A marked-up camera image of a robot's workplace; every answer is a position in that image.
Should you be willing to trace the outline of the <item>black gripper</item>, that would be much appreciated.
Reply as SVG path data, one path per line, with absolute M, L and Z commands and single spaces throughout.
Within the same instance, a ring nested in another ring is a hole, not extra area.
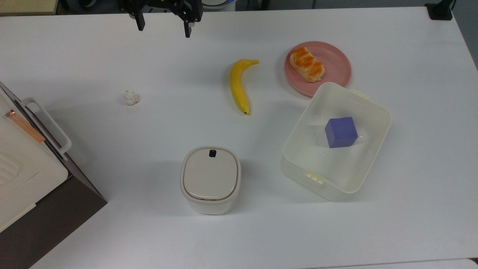
M 118 7 L 121 11 L 132 16 L 138 30 L 145 28 L 145 18 L 142 9 L 145 6 L 166 9 L 180 17 L 184 21 L 185 37 L 190 38 L 193 22 L 200 22 L 203 15 L 201 0 L 119 0 Z

